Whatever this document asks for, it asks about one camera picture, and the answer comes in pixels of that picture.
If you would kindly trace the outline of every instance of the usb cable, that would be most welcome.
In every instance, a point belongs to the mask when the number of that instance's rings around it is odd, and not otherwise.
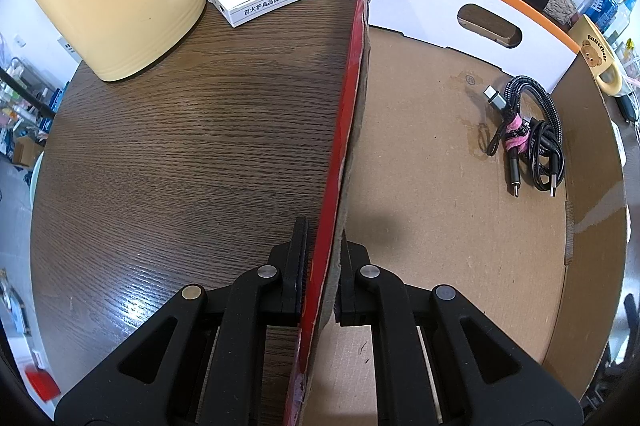
[[[520,97],[525,90],[536,99],[545,120],[522,118]],[[535,187],[540,191],[548,191],[555,197],[556,188],[564,179],[564,154],[562,123],[549,93],[535,80],[527,76],[516,76],[505,86],[504,95],[492,86],[487,87],[484,95],[489,104],[502,115],[502,123],[489,142],[486,153],[494,156],[500,140],[504,139],[513,194],[517,197],[520,190],[519,159],[522,157],[529,164]]]

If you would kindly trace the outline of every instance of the cardboard sheet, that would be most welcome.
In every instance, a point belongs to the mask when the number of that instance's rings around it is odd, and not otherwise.
[[[405,9],[402,26],[413,15],[407,3],[398,5]],[[521,24],[523,42],[535,42],[528,31],[545,27]],[[574,51],[565,35],[549,33],[555,44],[545,45]],[[497,60],[500,69],[476,52],[500,45],[474,36],[486,45],[465,54],[369,28],[370,61],[367,67],[364,52],[359,83],[367,86],[366,105],[358,95],[344,160],[353,168],[340,189],[347,237],[405,283],[456,287],[579,398],[606,345],[625,265],[625,195],[609,114],[588,65],[574,54],[553,92],[564,129],[565,181],[553,198],[525,173],[516,199],[502,146],[495,157],[485,153],[500,116],[482,94],[488,85],[501,89],[510,75],[503,61]],[[550,72],[536,79],[549,88],[558,80]],[[524,96],[523,114],[540,117],[538,110]],[[338,121],[338,129],[345,125]],[[327,270],[324,311],[339,276],[341,214],[331,259],[318,257],[316,265],[314,257],[312,267]],[[321,325],[316,320],[313,377],[299,422],[376,424],[369,327],[329,324],[318,338]]]
[[[300,420],[308,394],[315,353],[322,328],[329,320],[337,290],[337,276],[328,277],[338,269],[332,255],[344,229],[346,190],[353,168],[353,147],[360,132],[364,111],[367,68],[369,66],[369,32],[367,19],[369,0],[357,0],[353,27],[340,94],[334,142],[327,182],[322,199],[313,260],[307,277],[305,299],[300,319],[298,345],[289,379],[284,423],[294,426]]]
[[[516,47],[507,48],[463,28],[458,23],[458,12],[468,4],[481,6],[511,22],[522,32],[522,41]],[[511,3],[505,0],[371,0],[369,24],[461,50],[497,65],[511,76],[523,74],[539,78],[543,87],[551,91],[573,62],[577,48],[565,35],[569,45],[559,45],[558,35],[550,32],[545,24],[551,22],[539,13],[542,20],[529,18],[528,10],[523,12],[523,6],[518,4],[524,3],[520,0],[511,0]]]

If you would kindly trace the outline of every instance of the stain on cardboard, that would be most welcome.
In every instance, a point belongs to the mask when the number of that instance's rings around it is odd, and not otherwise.
[[[402,237],[406,236],[398,218],[388,212],[367,212],[366,208],[361,208],[353,216],[350,216],[350,230],[366,233],[368,244],[376,247],[397,246],[402,243]]]
[[[486,147],[489,144],[489,140],[491,140],[491,135],[487,124],[480,123],[476,125],[468,119],[459,116],[456,116],[456,119],[462,123],[466,129],[466,143],[469,154],[480,161],[489,159],[489,156],[486,154]]]
[[[479,88],[486,82],[472,71],[462,71],[457,76],[450,76],[446,85],[450,89],[463,91],[468,86]]]

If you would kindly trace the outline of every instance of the floor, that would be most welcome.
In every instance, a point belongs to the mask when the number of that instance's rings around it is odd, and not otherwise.
[[[620,304],[613,321],[609,346],[612,359],[622,362],[628,344],[629,326],[624,308],[624,298],[631,294],[636,307],[640,304],[640,129],[627,123],[613,98],[606,96],[607,109],[612,121],[618,126],[625,149],[626,164],[623,167],[625,177],[625,195],[630,218],[631,235],[627,240],[625,277],[622,282]]]
[[[24,181],[25,173],[24,170],[18,172],[3,156],[0,156],[0,269],[6,270],[9,283],[24,302],[28,325],[31,328],[29,345],[32,350],[39,351],[46,361],[31,288],[31,201],[29,187]],[[24,359],[25,355],[29,355],[26,342],[16,337],[17,332],[8,319],[8,312],[3,306],[0,307],[2,307],[0,319],[14,350],[14,357]],[[33,390],[30,394],[40,407],[53,417],[54,404],[42,402]]]

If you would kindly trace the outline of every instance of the plastic bottle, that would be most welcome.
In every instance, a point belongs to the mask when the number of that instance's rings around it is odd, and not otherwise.
[[[615,0],[587,0],[580,12],[587,15],[604,34],[618,12],[618,4]]]
[[[629,38],[626,42],[620,42],[620,44],[618,44],[616,47],[616,56],[623,65],[626,65],[626,63],[637,57],[635,50],[636,45],[634,41]]]
[[[625,0],[618,6],[618,12],[613,19],[613,22],[609,26],[609,29],[604,33],[604,37],[609,45],[613,45],[622,32],[628,27],[631,11],[633,11],[636,2],[637,0]]]

